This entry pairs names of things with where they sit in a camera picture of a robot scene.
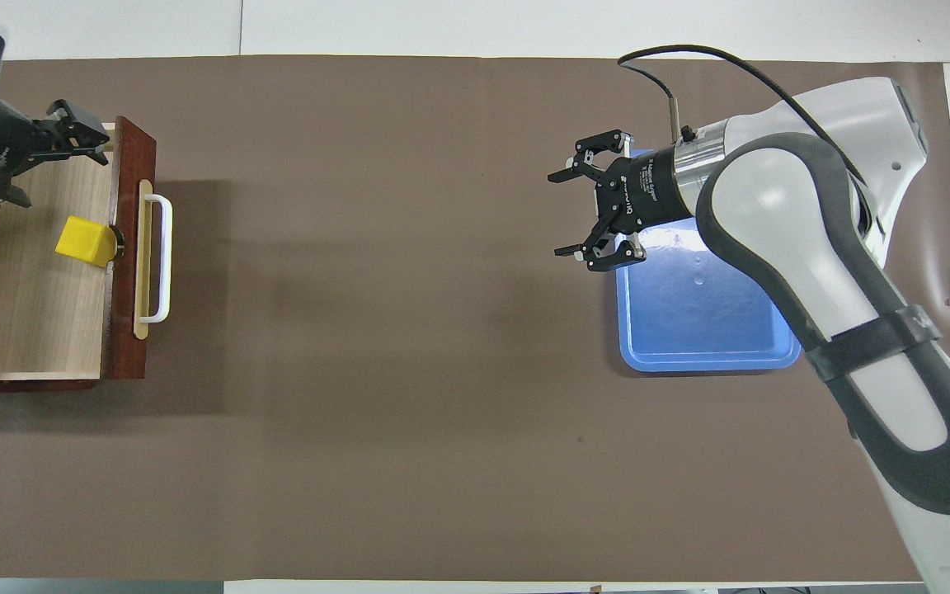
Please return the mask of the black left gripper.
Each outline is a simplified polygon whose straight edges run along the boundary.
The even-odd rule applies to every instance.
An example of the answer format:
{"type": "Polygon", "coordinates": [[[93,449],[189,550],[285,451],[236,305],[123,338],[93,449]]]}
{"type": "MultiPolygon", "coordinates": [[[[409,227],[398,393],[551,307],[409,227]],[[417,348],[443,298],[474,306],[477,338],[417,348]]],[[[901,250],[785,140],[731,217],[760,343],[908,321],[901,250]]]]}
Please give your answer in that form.
{"type": "MultiPolygon", "coordinates": [[[[32,154],[39,163],[87,157],[109,164],[103,147],[110,139],[101,118],[64,99],[54,101],[41,120],[32,120],[0,101],[0,176],[25,172],[32,154]]],[[[0,179],[2,203],[31,207],[29,196],[12,179],[0,179]]]]}

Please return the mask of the wooden drawer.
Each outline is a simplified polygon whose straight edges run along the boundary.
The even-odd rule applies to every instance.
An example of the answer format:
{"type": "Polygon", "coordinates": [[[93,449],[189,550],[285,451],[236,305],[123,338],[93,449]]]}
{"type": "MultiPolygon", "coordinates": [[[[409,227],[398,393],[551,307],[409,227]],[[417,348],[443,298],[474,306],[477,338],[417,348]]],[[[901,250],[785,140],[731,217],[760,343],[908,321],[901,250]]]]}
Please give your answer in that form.
{"type": "Polygon", "coordinates": [[[140,380],[155,326],[161,208],[142,206],[155,187],[156,142],[129,118],[106,123],[102,166],[90,158],[41,164],[14,181],[31,207],[0,206],[0,393],[83,389],[140,380]],[[68,215],[116,229],[107,268],[57,255],[68,215]]]}

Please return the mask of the blue plastic tray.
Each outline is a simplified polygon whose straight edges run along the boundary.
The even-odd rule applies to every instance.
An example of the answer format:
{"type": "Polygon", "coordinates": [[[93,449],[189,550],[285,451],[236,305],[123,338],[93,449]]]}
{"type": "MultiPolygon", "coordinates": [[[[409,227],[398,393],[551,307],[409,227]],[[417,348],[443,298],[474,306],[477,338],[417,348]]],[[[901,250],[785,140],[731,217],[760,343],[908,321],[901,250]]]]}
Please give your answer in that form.
{"type": "Polygon", "coordinates": [[[709,251],[696,219],[638,234],[646,260],[619,268],[619,356],[650,375],[763,373],[802,346],[765,290],[709,251]]]}

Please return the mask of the brown paper table mat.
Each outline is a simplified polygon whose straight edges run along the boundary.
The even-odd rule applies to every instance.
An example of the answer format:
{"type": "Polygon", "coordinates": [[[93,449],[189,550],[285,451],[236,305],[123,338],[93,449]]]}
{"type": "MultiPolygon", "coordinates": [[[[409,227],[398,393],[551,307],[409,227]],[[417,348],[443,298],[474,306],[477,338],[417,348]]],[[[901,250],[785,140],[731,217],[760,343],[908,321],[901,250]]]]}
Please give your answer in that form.
{"type": "Polygon", "coordinates": [[[670,140],[612,59],[16,61],[158,144],[169,319],[144,379],[0,395],[0,578],[901,582],[806,361],[638,375],[595,222],[546,176],[670,140]]]}

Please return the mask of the yellow cube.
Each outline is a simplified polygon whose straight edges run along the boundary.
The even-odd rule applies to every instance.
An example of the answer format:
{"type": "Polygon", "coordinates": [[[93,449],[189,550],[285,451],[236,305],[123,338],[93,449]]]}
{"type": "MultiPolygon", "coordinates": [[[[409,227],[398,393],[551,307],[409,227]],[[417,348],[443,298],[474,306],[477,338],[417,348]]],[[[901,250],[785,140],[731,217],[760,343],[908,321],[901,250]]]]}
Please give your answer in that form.
{"type": "Polygon", "coordinates": [[[55,244],[55,252],[67,258],[107,268],[119,255],[122,240],[116,229],[91,219],[68,215],[55,244]]]}

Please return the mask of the white drawer handle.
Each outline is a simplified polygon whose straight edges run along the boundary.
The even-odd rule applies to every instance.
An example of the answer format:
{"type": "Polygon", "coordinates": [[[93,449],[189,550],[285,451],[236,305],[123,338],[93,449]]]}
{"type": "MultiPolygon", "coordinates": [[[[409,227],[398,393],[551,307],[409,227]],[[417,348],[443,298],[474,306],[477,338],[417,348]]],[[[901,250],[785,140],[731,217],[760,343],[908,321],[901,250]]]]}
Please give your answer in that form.
{"type": "Polygon", "coordinates": [[[142,206],[158,205],[161,208],[161,249],[159,249],[159,270],[158,277],[158,299],[156,299],[156,311],[148,314],[148,306],[139,307],[135,305],[137,313],[144,313],[135,319],[136,323],[154,324],[161,323],[168,318],[171,308],[172,297],[172,267],[173,267],[173,227],[174,210],[171,202],[158,193],[143,193],[142,206]]]}

